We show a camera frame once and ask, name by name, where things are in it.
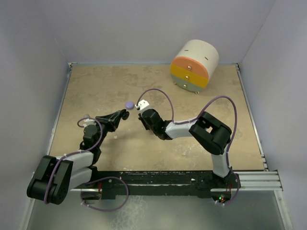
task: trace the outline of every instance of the yellow stripe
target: yellow stripe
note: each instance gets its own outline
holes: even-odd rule
[[[190,71],[175,66],[174,64],[171,64],[171,74],[201,88],[206,88],[208,84],[207,78],[197,75],[195,73],[191,73]]]

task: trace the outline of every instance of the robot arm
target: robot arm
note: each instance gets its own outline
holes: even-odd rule
[[[226,148],[230,141],[231,129],[207,112],[195,121],[174,122],[163,120],[149,103],[141,100],[137,109],[139,120],[146,130],[151,130],[162,140],[180,137],[194,137],[209,153],[213,161],[213,173],[221,178],[229,175]]]
[[[97,146],[91,151],[83,152],[67,157],[60,162],[52,185],[49,189],[48,203],[60,204],[63,202],[69,190],[86,183],[92,178],[90,166],[95,164],[101,154],[100,146],[108,132],[114,132],[118,128],[121,119],[126,120],[129,112],[126,109],[116,111],[106,116],[97,116],[96,120],[102,127],[102,138]],[[80,143],[80,150],[87,150],[92,147],[100,138],[101,130],[93,120],[86,119],[83,131],[83,141]],[[27,196],[44,200],[47,184],[51,172],[61,157],[44,156],[40,161],[27,188]]]

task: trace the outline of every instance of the white wall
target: white wall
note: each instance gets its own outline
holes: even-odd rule
[[[275,0],[37,0],[68,61],[170,63],[191,39],[243,59]]]
[[[297,230],[307,229],[307,1],[276,0],[242,62],[269,169],[278,169]]]
[[[33,0],[0,7],[0,225],[18,229],[26,188],[46,153],[68,65]]]

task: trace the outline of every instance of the tabletop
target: tabletop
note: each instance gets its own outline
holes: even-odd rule
[[[76,122],[89,114],[102,116],[125,108],[127,101],[137,102],[149,88],[166,92],[175,110],[175,120],[198,115],[212,98],[227,95],[237,107],[238,126],[229,151],[229,161],[235,170],[263,170],[260,150],[245,97],[233,65],[218,66],[208,86],[199,94],[175,85],[169,65],[87,66],[73,67],[59,121],[51,156],[61,156],[78,150],[83,129]],[[165,119],[171,119],[171,107],[160,92],[143,96]],[[227,99],[218,99],[207,112],[234,127],[234,111]],[[108,133],[101,145],[101,156],[95,164],[99,170],[212,170],[210,154],[193,138],[160,140],[146,131],[138,120],[138,111],[121,121],[116,132]]]

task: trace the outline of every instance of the gray wall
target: gray wall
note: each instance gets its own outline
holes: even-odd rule
[[[93,201],[98,208],[118,207],[115,200]],[[195,196],[130,196],[116,212],[80,205],[80,192],[69,192],[61,205],[35,202],[28,230],[284,230],[272,191],[241,192],[221,208]]]
[[[37,0],[68,61],[170,63],[191,39],[243,59],[275,0]]]
[[[269,169],[278,169],[297,230],[307,229],[307,1],[277,0],[242,62]]]
[[[33,0],[0,7],[0,225],[18,229],[33,170],[46,153],[68,65]]]

